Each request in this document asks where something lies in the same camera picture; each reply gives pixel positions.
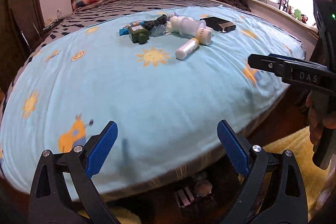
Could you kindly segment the right hand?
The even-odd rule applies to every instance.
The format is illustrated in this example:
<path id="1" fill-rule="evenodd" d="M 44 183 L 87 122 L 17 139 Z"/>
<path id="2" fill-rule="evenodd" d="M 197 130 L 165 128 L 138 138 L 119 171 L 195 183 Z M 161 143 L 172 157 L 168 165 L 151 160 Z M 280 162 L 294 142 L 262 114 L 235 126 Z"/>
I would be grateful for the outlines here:
<path id="1" fill-rule="evenodd" d="M 313 145 L 316 145 L 321 139 L 323 128 L 336 129 L 336 113 L 333 112 L 326 116 L 318 114 L 313 103 L 312 92 L 309 93 L 306 99 L 306 107 L 309 108 L 308 121 L 310 131 L 310 141 Z"/>

